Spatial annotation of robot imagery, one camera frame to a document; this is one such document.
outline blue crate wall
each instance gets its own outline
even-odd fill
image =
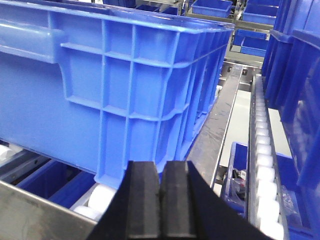
[[[0,0],[0,138],[117,187],[128,159],[174,160],[190,72],[233,25],[94,6]]]
[[[320,34],[293,32],[293,45],[280,87],[280,119],[298,172],[314,238],[320,237]]]

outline stacked blue crate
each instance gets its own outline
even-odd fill
[[[319,33],[319,10],[320,3],[318,1],[291,0],[281,2],[274,30],[270,31],[271,37],[262,66],[262,76],[265,77],[265,97],[268,99],[270,108],[279,108],[279,104],[288,90],[285,87],[287,82],[282,86],[284,76],[290,76],[294,71],[292,66],[288,64],[294,42],[293,31],[306,30]]]
[[[266,46],[268,45],[267,34],[258,31],[237,29],[234,32],[232,44],[241,46],[240,52],[243,54],[264,57]]]
[[[276,21],[279,0],[248,0],[247,6],[242,14],[242,20],[247,22],[255,22],[261,24],[273,25]],[[240,52],[259,57],[264,57],[268,45],[268,40],[256,36],[246,36],[241,42]]]
[[[287,5],[280,6],[286,17],[271,31],[262,68],[265,97],[270,107],[279,110],[288,138],[293,160],[287,163],[291,166],[283,168],[292,174],[296,195],[305,204],[304,224],[312,235],[309,239],[319,239],[320,2],[282,3]]]
[[[233,31],[68,0],[0,0],[0,23],[0,139],[114,188],[128,160],[184,159]]]

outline blue plastic crate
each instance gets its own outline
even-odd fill
[[[314,234],[320,238],[320,35],[293,32],[293,45],[278,96],[288,89],[279,105],[288,138],[297,185]]]
[[[247,168],[247,151],[248,147],[244,144],[233,142],[231,146],[228,171],[226,172],[220,197],[238,213],[245,212],[245,201],[241,200],[237,195],[233,194],[231,182],[233,178],[233,170],[246,170]]]
[[[18,183],[17,187],[70,208],[94,184],[93,174],[51,160]]]
[[[158,6],[150,6],[150,5],[140,5],[138,7],[136,7],[135,9],[138,10],[143,10],[143,11],[148,11],[148,12],[159,12],[160,7]]]
[[[227,18],[231,11],[232,1],[224,0],[196,0],[192,4],[194,14]]]
[[[320,32],[320,2],[314,0],[282,1],[275,30],[292,35],[294,30]]]
[[[261,24],[275,24],[278,7],[265,5],[251,5],[245,7],[242,20]]]
[[[163,14],[170,14],[170,15],[177,15],[178,14],[178,8],[176,7],[168,7],[166,10],[162,11]]]
[[[276,14],[276,19],[273,25],[274,30],[279,31],[281,33],[284,32],[285,24],[288,18],[292,1],[295,0],[285,0],[280,2],[279,9]]]
[[[250,30],[243,30],[243,29],[237,29],[234,32],[234,39],[233,39],[233,45],[241,46],[243,40],[245,37],[250,37],[253,39],[267,39],[267,34],[263,32],[258,31],[250,31]]]
[[[0,138],[115,188],[128,160],[154,161],[159,172],[179,160],[192,91],[233,25],[28,2],[0,0]]]
[[[265,5],[265,6],[279,6],[280,0],[247,0],[246,4],[251,5]]]
[[[274,38],[274,43],[272,49],[268,49],[268,58],[263,63],[268,65],[263,84],[265,88],[264,97],[268,99],[270,108],[277,109],[279,105],[277,97],[287,70],[294,39],[292,36],[275,30],[271,30],[270,34]],[[280,98],[284,98],[286,94],[287,91],[283,91],[280,93]]]
[[[238,213],[244,212],[244,204],[240,201],[236,201],[236,198],[232,198],[231,193],[231,179],[232,170],[243,170],[247,167],[247,151],[248,147],[244,144],[233,142],[230,153],[230,160],[228,166],[228,172],[221,190],[221,198]],[[307,209],[305,207],[307,199],[304,198],[303,188],[298,185],[298,172],[295,167],[295,162],[291,157],[277,153],[276,154],[280,182],[282,186],[285,186],[288,191],[292,204],[297,208],[296,214],[293,212],[287,212],[286,220],[289,230],[290,240],[312,240],[318,239],[315,237],[311,226],[310,217],[308,216]]]
[[[226,32],[221,35],[220,40],[227,43],[229,37],[230,34]],[[185,158],[213,107],[225,54],[226,48],[219,48],[207,60],[200,60],[206,66],[205,72],[192,70],[190,73],[192,78],[198,79],[198,81],[194,82],[193,89],[187,95],[189,108],[182,116],[175,159]]]
[[[242,44],[240,53],[264,57],[268,46],[268,40],[245,37]]]

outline metal frame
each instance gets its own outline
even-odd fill
[[[193,162],[206,183],[213,187],[234,107],[243,65],[235,64],[195,140],[187,160]]]
[[[96,222],[0,181],[0,239],[84,240]]]

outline blue bin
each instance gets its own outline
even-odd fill
[[[285,0],[280,2],[279,9],[276,14],[276,19],[273,25],[274,30],[284,33],[284,28],[288,18],[290,6],[293,1],[295,0]]]
[[[70,208],[94,184],[93,174],[51,160],[16,186]]]
[[[275,24],[278,7],[265,5],[247,5],[242,20],[261,24]]]
[[[238,213],[244,212],[244,204],[240,201],[236,201],[231,195],[231,179],[232,170],[243,170],[247,167],[247,151],[248,147],[244,144],[233,142],[230,153],[230,162],[228,166],[228,172],[224,180],[221,198],[226,203],[236,210]],[[300,187],[297,183],[299,174],[295,167],[295,162],[291,157],[277,153],[277,164],[279,169],[279,176],[281,185],[288,191],[293,204],[297,207],[297,212],[288,212],[286,220],[288,224],[289,239],[290,240],[313,240],[318,239],[315,233],[311,229],[310,217],[308,216],[307,209],[305,207],[308,199],[304,196],[304,188]]]
[[[233,25],[28,2],[0,0],[0,139],[114,188],[128,160],[153,161],[159,172],[182,160],[175,155],[194,86],[218,82],[208,64],[221,61],[213,58]]]
[[[320,34],[293,31],[293,44],[278,96],[279,112],[297,169],[314,239],[320,238]]]
[[[140,5],[138,7],[136,7],[135,9],[138,10],[143,10],[143,11],[148,11],[148,12],[159,12],[160,7],[158,6],[150,6],[150,5]]]
[[[168,7],[166,10],[164,10],[163,12],[161,12],[163,14],[170,14],[170,15],[177,15],[178,14],[178,8],[176,7]]]
[[[230,34],[223,33],[220,40],[227,43],[229,37]],[[185,159],[193,141],[199,134],[201,127],[213,107],[226,50],[226,48],[220,48],[213,52],[207,60],[200,60],[201,64],[207,66],[205,72],[192,70],[190,73],[192,78],[198,79],[199,81],[194,81],[193,88],[187,95],[189,108],[182,116],[182,124],[174,159]]]
[[[264,97],[268,100],[269,108],[278,109],[277,97],[285,98],[287,94],[287,89],[283,89],[280,93],[280,88],[287,70],[294,39],[292,36],[275,30],[270,30],[270,34],[274,38],[274,43],[273,48],[268,49],[268,59],[263,63],[269,64],[265,74]]]
[[[280,0],[247,0],[246,4],[251,5],[265,5],[265,6],[279,6]]]
[[[287,35],[292,35],[294,30],[320,32],[319,1],[289,0],[282,1],[281,5],[275,30]]]
[[[233,170],[246,170],[248,147],[244,144],[233,142],[231,146],[228,171],[226,172],[220,197],[238,213],[245,212],[245,201],[242,201],[232,192]]]
[[[242,44],[240,53],[264,57],[268,46],[268,40],[245,37]]]
[[[232,1],[224,0],[196,0],[192,4],[194,14],[227,18],[231,11]]]
[[[234,39],[233,39],[233,45],[241,46],[243,40],[245,37],[250,37],[253,39],[267,39],[267,34],[263,32],[258,31],[250,31],[250,30],[243,30],[243,29],[237,29],[234,32]]]

